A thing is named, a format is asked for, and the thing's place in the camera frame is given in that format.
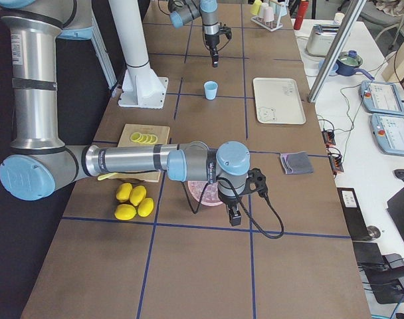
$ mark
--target cutting board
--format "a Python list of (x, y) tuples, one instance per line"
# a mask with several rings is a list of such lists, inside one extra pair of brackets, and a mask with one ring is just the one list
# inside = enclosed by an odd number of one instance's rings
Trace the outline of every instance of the cutting board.
[[(157, 136), (156, 144), (166, 144), (168, 142), (169, 136), (169, 126), (156, 126), (156, 125), (140, 125), (140, 124), (125, 124), (124, 130), (122, 131), (120, 140), (118, 142), (119, 148), (127, 148), (133, 146), (150, 146), (149, 144), (139, 144), (132, 142), (130, 136), (139, 132), (142, 134), (155, 134)], [(154, 171), (151, 173), (139, 173), (139, 174), (124, 174), (118, 173), (111, 177), (110, 179), (139, 179), (141, 181), (158, 182), (161, 177), (160, 171)]]

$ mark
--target folded cloth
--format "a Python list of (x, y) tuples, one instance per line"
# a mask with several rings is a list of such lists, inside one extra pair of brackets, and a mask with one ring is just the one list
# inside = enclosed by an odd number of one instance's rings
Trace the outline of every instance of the folded cloth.
[(285, 174), (309, 174), (314, 172), (307, 152), (282, 153), (280, 161)]

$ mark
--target pot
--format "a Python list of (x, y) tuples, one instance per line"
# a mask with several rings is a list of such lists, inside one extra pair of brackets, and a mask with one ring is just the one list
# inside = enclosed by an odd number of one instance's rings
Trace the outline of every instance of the pot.
[(375, 78), (368, 73), (368, 71), (359, 68), (363, 64), (363, 59), (357, 55), (357, 52), (350, 50), (348, 52), (341, 52), (336, 63), (338, 69), (336, 73), (344, 76), (351, 76), (357, 72), (361, 72), (367, 76), (369, 80), (375, 80)]

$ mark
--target white tray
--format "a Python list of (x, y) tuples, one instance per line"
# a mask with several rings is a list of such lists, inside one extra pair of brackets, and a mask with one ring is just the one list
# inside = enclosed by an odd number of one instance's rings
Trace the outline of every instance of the white tray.
[(296, 81), (292, 78), (254, 78), (256, 118), (264, 124), (304, 124)]

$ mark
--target white desk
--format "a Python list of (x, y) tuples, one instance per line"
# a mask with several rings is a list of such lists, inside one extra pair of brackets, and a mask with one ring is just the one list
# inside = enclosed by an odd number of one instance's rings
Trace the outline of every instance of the white desk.
[[(305, 51), (308, 36), (312, 26), (316, 23), (327, 24), (331, 21), (304, 20), (299, 31), (295, 31), (298, 47), (304, 62), (308, 83), (313, 85), (315, 76), (318, 73), (318, 61), (322, 58), (309, 56)], [(362, 57), (362, 68), (373, 70), (383, 64), (385, 58), (371, 37), (368, 29), (362, 22), (357, 22), (344, 47), (344, 51), (356, 50)], [(375, 79), (383, 81), (382, 70), (372, 71)], [(334, 123), (335, 128), (349, 130), (351, 122), (346, 116), (347, 104), (340, 94), (340, 89), (347, 86), (355, 86), (363, 80), (367, 80), (364, 75), (354, 76), (333, 76), (328, 77), (322, 91), (316, 101), (316, 112), (325, 119)], [(404, 100), (403, 88), (398, 84), (399, 93)], [(350, 101), (350, 116), (354, 118), (360, 106), (359, 88), (349, 88), (344, 90), (344, 94)], [(343, 153), (348, 133), (336, 132), (337, 148)], [(374, 240), (379, 245), (383, 255), (398, 253), (404, 257), (404, 242), (402, 241), (395, 225), (387, 212), (387, 200), (396, 194), (404, 183), (397, 179), (393, 170), (404, 168), (404, 157), (391, 156), (381, 153), (371, 132), (370, 114), (363, 106), (358, 111), (355, 118), (354, 129), (348, 140), (347, 152), (344, 159), (345, 173), (336, 177), (337, 187), (352, 187), (355, 189), (363, 217), (366, 225), (375, 225), (381, 231), (380, 238)], [(389, 316), (395, 305), (380, 305), (375, 301), (373, 293), (366, 293), (372, 314)], [(404, 304), (399, 310), (404, 312)]]

